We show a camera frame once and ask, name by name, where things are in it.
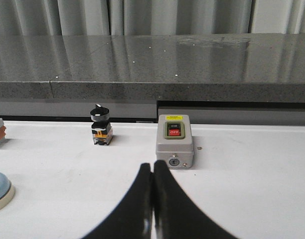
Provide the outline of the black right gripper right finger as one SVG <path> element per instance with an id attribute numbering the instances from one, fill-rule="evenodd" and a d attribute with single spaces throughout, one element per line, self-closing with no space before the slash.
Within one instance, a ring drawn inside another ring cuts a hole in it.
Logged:
<path id="1" fill-rule="evenodd" d="M 158 239 L 234 239 L 204 214 L 162 160 L 154 163 L 153 204 Z"/>

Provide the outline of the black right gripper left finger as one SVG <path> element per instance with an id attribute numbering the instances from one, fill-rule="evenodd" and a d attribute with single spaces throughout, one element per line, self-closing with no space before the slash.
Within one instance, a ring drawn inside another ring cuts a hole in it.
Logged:
<path id="1" fill-rule="evenodd" d="M 131 187 L 112 212 L 85 239 L 150 239 L 152 229 L 153 174 L 140 165 Z"/>

